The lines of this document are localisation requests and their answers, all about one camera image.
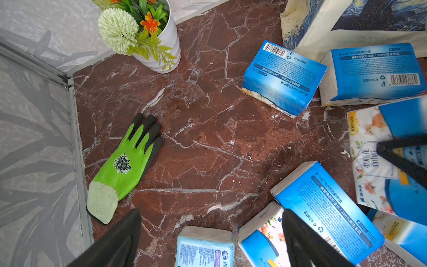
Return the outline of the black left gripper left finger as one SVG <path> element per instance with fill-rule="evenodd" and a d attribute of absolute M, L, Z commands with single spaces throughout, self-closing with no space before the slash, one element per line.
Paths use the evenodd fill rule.
<path fill-rule="evenodd" d="M 70 267 L 133 267 L 140 239 L 141 215 L 132 209 Z"/>

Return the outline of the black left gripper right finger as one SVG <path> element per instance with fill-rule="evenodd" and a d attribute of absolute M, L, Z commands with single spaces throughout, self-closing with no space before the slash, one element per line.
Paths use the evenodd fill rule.
<path fill-rule="evenodd" d="M 290 209 L 282 214 L 282 228 L 292 267 L 352 266 Z"/>

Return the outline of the blue barcode tissue pack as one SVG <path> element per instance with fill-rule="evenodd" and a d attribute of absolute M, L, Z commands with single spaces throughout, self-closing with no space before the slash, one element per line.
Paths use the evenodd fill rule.
<path fill-rule="evenodd" d="M 294 119 L 310 104 L 328 67 L 265 40 L 241 91 Z"/>

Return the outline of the blue white tissue pack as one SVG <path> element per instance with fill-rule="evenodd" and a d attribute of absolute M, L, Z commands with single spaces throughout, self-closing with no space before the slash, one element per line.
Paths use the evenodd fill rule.
<path fill-rule="evenodd" d="M 427 97 L 347 114 L 358 204 L 427 223 Z"/>

